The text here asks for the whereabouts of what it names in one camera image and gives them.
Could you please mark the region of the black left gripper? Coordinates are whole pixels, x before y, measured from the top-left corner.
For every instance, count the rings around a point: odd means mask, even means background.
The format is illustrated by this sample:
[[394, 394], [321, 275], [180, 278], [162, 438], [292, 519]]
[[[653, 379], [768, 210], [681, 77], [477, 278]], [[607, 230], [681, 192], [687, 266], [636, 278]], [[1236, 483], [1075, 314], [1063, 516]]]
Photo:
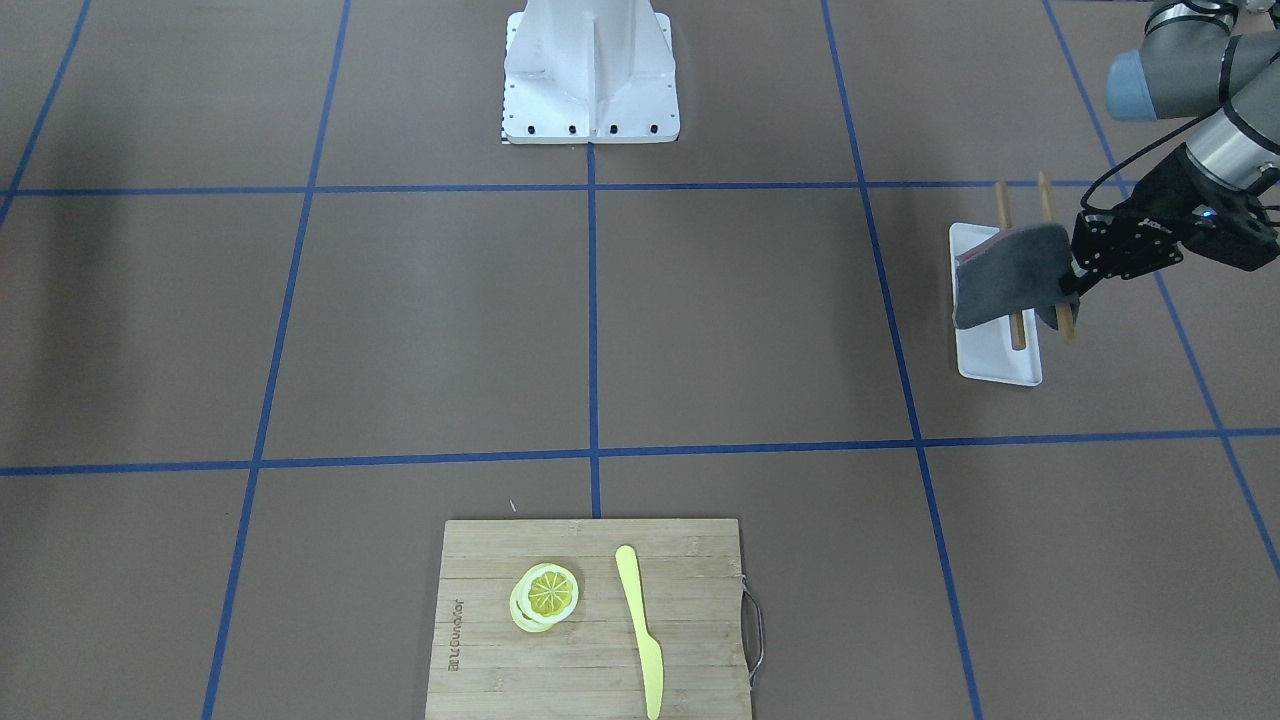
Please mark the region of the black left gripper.
[[1179, 243], [1244, 272], [1279, 255], [1277, 227], [1260, 196], [1220, 182], [1179, 145], [1137, 183], [1125, 209], [1076, 215], [1059, 288], [1080, 297], [1103, 279], [1148, 275], [1184, 259]]

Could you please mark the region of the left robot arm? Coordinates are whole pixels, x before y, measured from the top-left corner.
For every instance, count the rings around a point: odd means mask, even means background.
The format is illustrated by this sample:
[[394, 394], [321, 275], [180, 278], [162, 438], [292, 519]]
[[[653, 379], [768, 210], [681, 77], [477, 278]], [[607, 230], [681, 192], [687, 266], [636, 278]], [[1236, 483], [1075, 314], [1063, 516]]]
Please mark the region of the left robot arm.
[[1132, 279], [1194, 252], [1244, 272], [1277, 258], [1261, 195], [1277, 183], [1277, 32], [1235, 35], [1239, 1], [1157, 1], [1140, 47], [1115, 58], [1119, 120], [1185, 118], [1187, 140], [1110, 209], [1082, 202], [1065, 293]]

